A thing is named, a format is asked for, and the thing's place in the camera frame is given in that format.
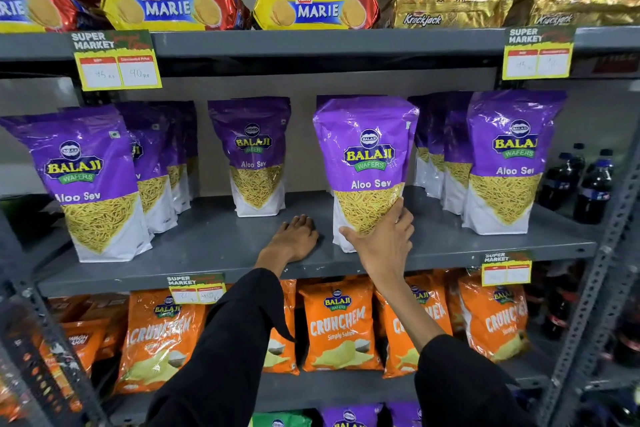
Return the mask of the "person's right hand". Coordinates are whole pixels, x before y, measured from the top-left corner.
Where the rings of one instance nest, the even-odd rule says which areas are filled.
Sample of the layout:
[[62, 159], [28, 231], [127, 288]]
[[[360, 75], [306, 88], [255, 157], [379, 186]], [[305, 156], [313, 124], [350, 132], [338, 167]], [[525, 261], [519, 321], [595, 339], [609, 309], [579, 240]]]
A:
[[358, 256], [374, 285], [381, 291], [403, 282], [406, 259], [413, 247], [411, 238], [414, 230], [413, 214], [400, 197], [369, 232], [369, 245]]

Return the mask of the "person's left hand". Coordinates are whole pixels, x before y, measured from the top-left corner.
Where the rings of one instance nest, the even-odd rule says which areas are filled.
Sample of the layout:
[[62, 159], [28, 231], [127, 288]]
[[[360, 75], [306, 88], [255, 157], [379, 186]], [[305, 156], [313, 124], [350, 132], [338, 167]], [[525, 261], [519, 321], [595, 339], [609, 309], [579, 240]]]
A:
[[283, 223], [268, 245], [262, 249], [254, 265], [255, 269], [267, 269], [280, 277], [293, 262], [307, 257], [316, 247], [319, 234], [312, 218], [305, 214], [294, 216], [290, 223]]

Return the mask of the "purple snack pouch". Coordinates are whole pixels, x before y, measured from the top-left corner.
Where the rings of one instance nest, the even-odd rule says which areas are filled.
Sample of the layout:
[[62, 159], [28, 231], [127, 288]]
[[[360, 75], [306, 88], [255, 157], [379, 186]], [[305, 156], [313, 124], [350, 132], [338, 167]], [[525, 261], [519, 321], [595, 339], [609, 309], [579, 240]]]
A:
[[333, 244], [365, 235], [402, 196], [420, 110], [397, 96], [318, 96], [313, 124], [333, 195]]

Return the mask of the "person's left forearm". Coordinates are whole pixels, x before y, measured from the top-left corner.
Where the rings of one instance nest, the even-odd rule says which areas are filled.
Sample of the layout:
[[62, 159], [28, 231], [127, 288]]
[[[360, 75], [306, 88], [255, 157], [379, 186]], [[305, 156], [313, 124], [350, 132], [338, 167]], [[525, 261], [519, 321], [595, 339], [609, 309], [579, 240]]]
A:
[[156, 392], [146, 427], [248, 427], [271, 330], [286, 330], [279, 280], [286, 264], [262, 252], [223, 295], [191, 359]]

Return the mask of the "person's right forearm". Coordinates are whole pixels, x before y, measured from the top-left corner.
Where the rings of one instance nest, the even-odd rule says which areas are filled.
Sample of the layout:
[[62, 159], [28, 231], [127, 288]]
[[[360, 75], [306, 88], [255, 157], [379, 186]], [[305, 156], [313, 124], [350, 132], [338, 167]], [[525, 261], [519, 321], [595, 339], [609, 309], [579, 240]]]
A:
[[446, 334], [403, 275], [368, 271], [419, 352], [414, 377], [424, 427], [537, 427], [517, 404], [501, 367]]

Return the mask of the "row of orange chip bags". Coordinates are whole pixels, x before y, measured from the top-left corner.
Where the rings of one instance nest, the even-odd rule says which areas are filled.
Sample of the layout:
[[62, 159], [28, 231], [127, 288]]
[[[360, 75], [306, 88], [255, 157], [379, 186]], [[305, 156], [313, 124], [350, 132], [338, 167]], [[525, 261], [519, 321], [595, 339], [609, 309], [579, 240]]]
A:
[[[437, 274], [406, 279], [421, 307], [452, 335], [446, 286]], [[296, 296], [303, 298], [307, 319], [308, 350], [302, 369], [306, 372], [339, 370], [384, 370], [384, 378], [415, 375], [419, 352], [404, 326], [367, 278], [298, 286], [296, 280], [280, 282], [284, 293], [285, 332], [294, 336]], [[65, 323], [72, 332], [70, 342], [85, 355], [101, 350], [93, 347], [93, 332], [115, 318], [116, 333], [123, 337], [120, 368], [114, 394], [155, 391], [191, 359], [196, 340], [205, 328], [205, 314], [213, 305], [178, 305], [169, 290], [113, 294], [120, 312], [89, 317], [97, 312], [99, 297], [93, 296], [85, 316]], [[458, 302], [468, 336], [468, 347], [490, 361], [503, 361], [523, 350], [528, 322], [521, 285], [483, 287], [476, 276], [461, 278]]]

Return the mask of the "small yellow green price tag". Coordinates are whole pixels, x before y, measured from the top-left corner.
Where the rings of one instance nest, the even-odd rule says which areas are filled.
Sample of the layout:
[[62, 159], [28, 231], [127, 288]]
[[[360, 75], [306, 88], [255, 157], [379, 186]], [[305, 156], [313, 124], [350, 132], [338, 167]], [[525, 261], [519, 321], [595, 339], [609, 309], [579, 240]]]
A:
[[532, 254], [527, 250], [484, 254], [481, 283], [484, 287], [531, 283]]
[[167, 276], [173, 302], [178, 305], [213, 305], [226, 293], [225, 274], [190, 273]]

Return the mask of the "small purple snack packet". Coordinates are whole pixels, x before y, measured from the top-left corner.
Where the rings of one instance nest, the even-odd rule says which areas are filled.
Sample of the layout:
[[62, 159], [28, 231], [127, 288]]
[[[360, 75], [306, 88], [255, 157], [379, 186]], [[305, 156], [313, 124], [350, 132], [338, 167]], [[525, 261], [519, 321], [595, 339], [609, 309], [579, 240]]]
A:
[[423, 427], [421, 407], [416, 401], [388, 402], [392, 427]]
[[323, 427], [377, 427], [382, 403], [347, 407], [323, 407], [319, 414]]

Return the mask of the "grey metal shelf rack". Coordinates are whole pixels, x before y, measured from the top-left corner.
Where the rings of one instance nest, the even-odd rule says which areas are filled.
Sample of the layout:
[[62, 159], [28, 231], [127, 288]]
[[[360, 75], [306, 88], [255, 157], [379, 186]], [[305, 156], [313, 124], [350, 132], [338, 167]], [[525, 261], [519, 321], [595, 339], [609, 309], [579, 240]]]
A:
[[[253, 68], [267, 75], [284, 75], [288, 60], [299, 59], [295, 74], [337, 73], [338, 68], [323, 64], [331, 58], [344, 58], [340, 68], [347, 72], [374, 71], [375, 63], [411, 63], [432, 65], [432, 69], [473, 68], [483, 64], [496, 67], [495, 86], [507, 88], [502, 80], [502, 63], [508, 29], [439, 29], [416, 31], [400, 29], [370, 29], [364, 31], [228, 31], [228, 32], [163, 32], [151, 33], [156, 57], [164, 68], [161, 75], [184, 77], [179, 65], [200, 64], [208, 73], [220, 73], [213, 62], [221, 65], [237, 60], [249, 60]], [[555, 371], [545, 398], [538, 405], [537, 422], [540, 427], [570, 423], [576, 409], [575, 402], [588, 386], [592, 372], [579, 372], [578, 361], [586, 356], [587, 347], [597, 355], [603, 335], [615, 326], [621, 307], [637, 279], [633, 264], [640, 263], [640, 116], [636, 119], [634, 135], [623, 165], [625, 174], [618, 186], [614, 205], [610, 208], [597, 248], [584, 278], [581, 301], [572, 317], [572, 326], [563, 339], [556, 358]], [[43, 237], [27, 250], [4, 215], [0, 215], [0, 307], [12, 302], [30, 315], [30, 326], [39, 328], [52, 349], [63, 372], [86, 406], [81, 414], [55, 412], [37, 393], [35, 381], [19, 369], [19, 343], [12, 344], [2, 326], [0, 358], [3, 381], [22, 402], [21, 409], [32, 426], [41, 427], [112, 427], [90, 382], [79, 372], [79, 360], [54, 324], [46, 308], [41, 290], [35, 281], [40, 266], [46, 266], [66, 250], [70, 242], [63, 230]]]

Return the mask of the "green snack packet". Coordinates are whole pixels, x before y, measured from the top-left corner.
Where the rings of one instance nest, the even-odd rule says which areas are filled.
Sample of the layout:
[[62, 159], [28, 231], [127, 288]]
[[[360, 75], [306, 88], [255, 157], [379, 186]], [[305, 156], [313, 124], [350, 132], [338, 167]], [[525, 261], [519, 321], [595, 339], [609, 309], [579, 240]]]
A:
[[299, 411], [254, 413], [248, 427], [312, 427], [312, 419]]

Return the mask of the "dark soda bottle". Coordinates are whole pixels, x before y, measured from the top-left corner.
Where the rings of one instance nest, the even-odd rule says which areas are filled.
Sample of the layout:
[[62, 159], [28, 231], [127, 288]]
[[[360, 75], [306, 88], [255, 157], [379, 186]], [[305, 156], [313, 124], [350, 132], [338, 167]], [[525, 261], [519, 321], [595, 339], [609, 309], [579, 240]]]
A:
[[600, 224], [611, 199], [614, 151], [601, 149], [598, 158], [588, 165], [578, 186], [573, 220], [586, 225]]
[[550, 341], [558, 341], [569, 326], [570, 314], [579, 301], [578, 283], [571, 277], [562, 276], [551, 289], [542, 333]]
[[576, 142], [569, 152], [561, 152], [553, 166], [545, 172], [537, 203], [549, 210], [559, 210], [576, 191], [586, 167], [583, 142]]

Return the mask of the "row of purple snack bags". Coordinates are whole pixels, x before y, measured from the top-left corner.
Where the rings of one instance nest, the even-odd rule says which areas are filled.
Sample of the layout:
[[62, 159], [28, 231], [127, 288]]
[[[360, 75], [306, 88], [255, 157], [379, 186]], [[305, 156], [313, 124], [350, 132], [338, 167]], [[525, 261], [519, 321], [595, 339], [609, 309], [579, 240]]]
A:
[[[175, 227], [189, 207], [188, 191], [174, 203], [173, 189], [186, 178], [180, 164], [180, 112], [144, 102], [123, 107], [75, 108], [44, 115], [0, 117], [0, 125], [25, 145], [35, 169], [60, 204], [77, 256], [83, 263], [129, 262], [152, 248], [154, 234]], [[236, 153], [230, 166], [236, 211], [244, 218], [284, 210], [285, 131], [288, 98], [212, 101]], [[413, 248], [428, 238], [419, 217]]]

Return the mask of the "large yellow green price tag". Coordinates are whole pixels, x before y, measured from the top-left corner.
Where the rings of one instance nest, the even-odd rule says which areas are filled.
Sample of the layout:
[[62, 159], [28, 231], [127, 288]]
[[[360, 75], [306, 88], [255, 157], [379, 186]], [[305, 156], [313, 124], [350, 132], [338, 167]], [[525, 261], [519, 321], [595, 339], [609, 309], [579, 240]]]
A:
[[568, 78], [576, 27], [516, 26], [505, 29], [503, 81]]
[[83, 91], [161, 89], [148, 30], [68, 33]]

